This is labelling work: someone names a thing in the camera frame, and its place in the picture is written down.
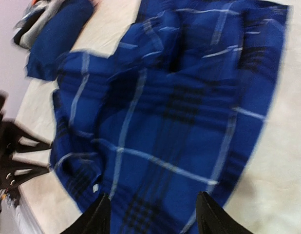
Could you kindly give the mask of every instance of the white stripe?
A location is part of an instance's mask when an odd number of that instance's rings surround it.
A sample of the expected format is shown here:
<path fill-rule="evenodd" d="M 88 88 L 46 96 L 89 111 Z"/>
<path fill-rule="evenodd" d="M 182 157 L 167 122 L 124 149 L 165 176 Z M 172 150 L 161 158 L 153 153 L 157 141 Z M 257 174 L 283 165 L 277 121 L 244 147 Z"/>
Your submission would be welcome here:
<path fill-rule="evenodd" d="M 74 134 L 76 134 L 77 136 L 81 136 L 81 137 L 93 137 L 94 133 L 87 133 L 84 131 L 74 131 Z"/>
<path fill-rule="evenodd" d="M 117 151 L 117 152 L 122 152 L 122 153 L 125 152 L 125 153 L 131 154 L 131 155 L 139 156 L 139 157 L 144 158 L 146 160 L 149 160 L 152 163 L 155 163 L 156 165 L 161 166 L 161 167 L 163 167 L 163 168 L 165 168 L 169 171 L 172 171 L 172 172 L 174 172 L 176 174 L 179 174 L 179 175 L 182 175 L 184 177 L 199 181 L 201 183 L 205 183 L 205 184 L 208 184 L 208 185 L 216 185 L 216 184 L 219 183 L 218 181 L 208 179 L 208 178 L 202 177 L 200 175 L 193 174 L 189 171 L 186 171 L 182 168 L 174 166 L 171 163 L 165 162 L 165 161 L 163 161 L 163 160 L 161 160 L 161 159 L 159 159 L 159 158 L 157 158 L 153 155 L 144 153 L 142 151 L 123 148 L 123 147 L 117 147 L 114 144 L 112 144 L 111 142 L 109 142 L 105 139 L 102 139 L 102 138 L 92 140 L 92 142 L 94 142 L 94 141 L 103 144 L 104 146 L 106 146 L 107 148 L 109 148 L 112 151 Z"/>
<path fill-rule="evenodd" d="M 229 120 L 227 122 L 226 132 L 225 132 L 225 136 L 224 136 L 224 139 L 223 139 L 221 147 L 220 147 L 219 156 L 217 158 L 217 161 L 213 167 L 213 171 L 211 174 L 212 180 L 216 180 L 216 181 L 219 180 L 219 176 L 223 169 L 225 159 L 227 157 L 227 153 L 229 150 L 230 142 L 232 141 L 232 138 L 233 138 L 233 135 L 235 132 L 235 128 L 236 128 L 236 114 L 234 113 L 233 117 L 229 118 Z M 207 192 L 209 195 L 212 194 L 214 187 L 215 187 L 215 185 L 209 185 L 207 187 Z"/>
<path fill-rule="evenodd" d="M 243 50 L 242 47 L 238 47 L 238 48 L 233 49 L 233 51 L 242 51 L 242 50 Z"/>
<path fill-rule="evenodd" d="M 115 160 L 115 169 L 114 169 L 114 174 L 113 174 L 113 184 L 112 184 L 111 192 L 109 195 L 110 200 L 113 198 L 113 196 L 116 192 L 116 189 L 117 189 L 119 176 L 120 176 L 120 168 L 121 168 L 121 163 L 122 163 L 122 154 L 123 154 L 122 149 L 125 147 L 129 123 L 131 121 L 131 117 L 134 113 L 137 102 L 139 101 L 139 99 L 143 93 L 146 78 L 147 78 L 147 69 L 144 68 L 143 70 L 140 71 L 140 77 L 136 84 L 134 97 L 130 103 L 130 107 L 128 109 L 125 120 L 123 121 L 123 124 L 121 127 L 121 131 L 120 131 L 120 135 L 119 135 L 119 142 L 118 142 L 119 149 L 117 150 L 117 155 L 116 155 L 116 160 Z"/>
<path fill-rule="evenodd" d="M 156 51 L 156 52 L 148 53 L 148 54 L 144 55 L 144 56 L 142 57 L 142 59 L 145 58 L 145 57 L 147 57 L 147 56 L 149 56 L 149 55 L 155 55 L 155 54 L 159 54 L 159 53 L 161 53 L 161 51 Z"/>
<path fill-rule="evenodd" d="M 144 32 L 150 37 L 150 39 L 152 40 L 155 48 L 157 50 L 160 50 L 162 51 L 164 49 L 164 46 L 162 44 L 162 41 L 160 39 L 160 37 L 154 32 L 152 26 L 151 26 L 151 21 L 150 19 L 146 20 L 144 23 L 143 23 L 143 29 L 144 29 Z"/>
<path fill-rule="evenodd" d="M 251 31 L 248 31 L 248 32 L 245 32 L 245 34 L 260 34 L 261 32 L 251 32 Z"/>
<path fill-rule="evenodd" d="M 215 26 L 215 29 L 214 29 L 214 32 L 212 35 L 211 45 L 215 45 L 215 44 L 219 43 L 229 9 L 231 8 L 233 3 L 234 2 L 224 4 L 222 9 L 225 11 L 223 14 L 219 15 L 218 22 Z"/>
<path fill-rule="evenodd" d="M 84 152 L 84 153 L 68 153 L 61 157 L 61 159 L 55 164 L 54 170 L 56 171 L 59 166 L 61 166 L 62 162 L 69 157 L 81 157 L 81 156 L 94 156 L 97 155 L 97 152 Z"/>
<path fill-rule="evenodd" d="M 191 8 L 181 8 L 181 9 L 176 9 L 175 11 L 186 11 L 193 14 L 201 14 L 201 13 L 208 13 L 208 12 L 227 12 L 228 14 L 235 15 L 235 16 L 240 15 L 240 13 L 228 9 L 211 9 L 206 11 L 199 11 Z"/>
<path fill-rule="evenodd" d="M 130 50 L 132 50 L 133 48 L 138 47 L 137 45 L 128 44 L 128 43 L 124 43 L 124 42 L 120 42 L 118 46 L 120 46 L 122 48 L 130 49 Z"/>
<path fill-rule="evenodd" d="M 245 116 L 254 117 L 254 118 L 257 118 L 257 119 L 262 120 L 262 121 L 264 121 L 265 118 L 266 118 L 264 115 L 254 113 L 252 111 L 248 111 L 248 110 L 245 110 L 245 109 L 240 108 L 240 107 L 234 108 L 233 110 L 240 113 L 240 114 L 243 114 Z"/>
<path fill-rule="evenodd" d="M 231 51 L 232 49 L 234 49 L 234 50 L 237 49 L 236 48 L 237 46 L 238 45 L 231 45 L 231 46 L 227 47 L 225 50 L 219 51 L 219 52 L 214 53 L 214 54 L 209 54 L 209 55 L 202 56 L 202 59 L 225 54 L 225 53 Z"/>
<path fill-rule="evenodd" d="M 273 23 L 273 25 L 281 32 L 284 31 L 284 27 L 275 19 L 264 19 L 264 21 L 268 22 L 268 23 Z"/>
<path fill-rule="evenodd" d="M 166 26 L 166 27 L 163 27 L 163 28 L 161 28 L 161 29 L 159 29 L 159 31 L 174 31 L 174 30 L 178 30 L 178 29 L 180 29 L 180 28 L 175 28 L 175 27 L 168 27 L 168 26 Z"/>
<path fill-rule="evenodd" d="M 160 18 L 164 15 L 164 13 L 165 13 L 165 10 L 162 12 L 159 12 L 156 16 L 148 18 L 147 20 L 154 20 L 154 19 Z"/>
<path fill-rule="evenodd" d="M 78 91 L 76 93 L 76 96 L 73 99 L 72 106 L 71 106 L 71 116 L 69 118 L 69 126 L 72 126 L 74 124 L 76 111 L 77 111 L 77 103 L 78 100 L 82 94 L 82 91 L 84 90 L 84 87 L 86 86 L 88 79 L 89 79 L 89 63 L 90 63 L 90 55 L 86 52 L 82 55 L 82 68 L 81 68 L 81 74 L 83 75 L 83 79 L 81 82 L 81 85 L 78 88 Z"/>
<path fill-rule="evenodd" d="M 186 233 L 193 226 L 195 222 L 196 222 L 196 209 L 194 210 L 193 214 L 190 216 L 184 228 L 181 230 L 180 234 Z"/>
<path fill-rule="evenodd" d="M 101 169 L 95 164 L 94 160 L 91 159 L 79 159 L 82 164 L 88 164 L 94 172 L 101 172 Z"/>

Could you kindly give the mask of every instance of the fabric fold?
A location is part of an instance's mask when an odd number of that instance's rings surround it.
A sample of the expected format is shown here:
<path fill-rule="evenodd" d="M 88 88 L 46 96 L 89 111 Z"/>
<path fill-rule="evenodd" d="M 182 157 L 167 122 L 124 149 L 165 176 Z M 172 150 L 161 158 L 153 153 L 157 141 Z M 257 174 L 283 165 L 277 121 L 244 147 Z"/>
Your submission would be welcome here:
<path fill-rule="evenodd" d="M 21 37 L 28 32 L 28 30 L 31 29 L 31 27 L 36 23 L 36 21 L 39 19 L 39 17 L 43 14 L 44 9 L 40 10 L 40 11 L 36 11 L 35 13 L 33 13 L 28 19 L 27 21 L 24 23 L 24 25 L 22 26 L 22 28 L 15 34 L 15 36 L 13 37 L 13 41 L 16 45 L 20 45 L 20 39 Z"/>
<path fill-rule="evenodd" d="M 27 76 L 55 80 L 56 59 L 77 40 L 94 7 L 89 0 L 65 0 L 35 40 L 27 63 Z"/>
<path fill-rule="evenodd" d="M 28 19 L 30 19 L 32 15 L 36 14 L 36 12 L 45 11 L 49 2 L 50 2 L 49 0 L 40 0 L 34 5 L 30 4 L 26 8 L 24 12 L 24 16 L 22 17 L 22 19 L 20 19 L 19 22 L 17 22 L 14 28 L 22 28 L 25 25 L 25 23 L 28 21 Z"/>
<path fill-rule="evenodd" d="M 105 162 L 87 138 L 70 133 L 69 121 L 61 109 L 59 92 L 53 93 L 53 105 L 56 136 L 50 163 L 68 194 L 78 200 L 79 206 L 87 207 L 100 193 L 98 182 L 104 172 Z"/>
<path fill-rule="evenodd" d="M 57 13 L 62 3 L 65 0 L 52 0 L 47 5 L 46 10 L 39 17 L 39 19 L 33 24 L 33 26 L 20 38 L 19 45 L 25 49 L 31 49 L 36 38 L 43 30 L 44 26 L 50 19 Z"/>

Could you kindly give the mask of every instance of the plaid fabric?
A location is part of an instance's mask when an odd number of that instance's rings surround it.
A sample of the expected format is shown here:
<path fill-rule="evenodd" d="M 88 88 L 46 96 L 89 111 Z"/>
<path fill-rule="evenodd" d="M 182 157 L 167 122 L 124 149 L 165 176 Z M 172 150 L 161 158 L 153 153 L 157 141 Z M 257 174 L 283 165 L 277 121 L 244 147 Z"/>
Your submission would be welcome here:
<path fill-rule="evenodd" d="M 63 55 L 51 164 L 81 211 L 107 193 L 111 233 L 198 233 L 198 192 L 224 205 L 256 143 L 286 15 L 265 1 L 143 0 L 114 55 Z"/>

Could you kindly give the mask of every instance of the orange object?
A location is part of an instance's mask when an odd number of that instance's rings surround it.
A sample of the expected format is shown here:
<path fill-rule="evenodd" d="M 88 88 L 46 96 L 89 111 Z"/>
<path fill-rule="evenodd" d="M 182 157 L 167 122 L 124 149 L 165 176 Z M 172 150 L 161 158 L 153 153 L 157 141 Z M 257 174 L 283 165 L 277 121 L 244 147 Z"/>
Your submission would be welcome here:
<path fill-rule="evenodd" d="M 38 0 L 32 0 L 32 6 L 36 4 Z"/>

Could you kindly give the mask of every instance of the mattress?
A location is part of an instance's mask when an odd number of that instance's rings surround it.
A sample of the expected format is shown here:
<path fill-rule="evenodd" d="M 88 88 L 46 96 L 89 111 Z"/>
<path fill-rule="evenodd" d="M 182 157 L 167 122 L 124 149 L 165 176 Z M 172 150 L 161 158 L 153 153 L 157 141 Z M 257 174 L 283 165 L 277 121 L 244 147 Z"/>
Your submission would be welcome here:
<path fill-rule="evenodd" d="M 277 1 L 293 5 L 279 82 L 268 118 L 255 150 L 225 210 L 256 234 L 301 233 L 301 0 Z M 85 25 L 73 50 L 109 56 L 129 25 L 140 0 L 102 0 Z M 51 93 L 55 82 L 32 80 L 17 121 L 52 140 L 55 119 Z M 17 155 L 48 163 L 49 153 Z M 21 186 L 33 216 L 45 234 L 58 234 L 80 215 L 53 172 Z"/>

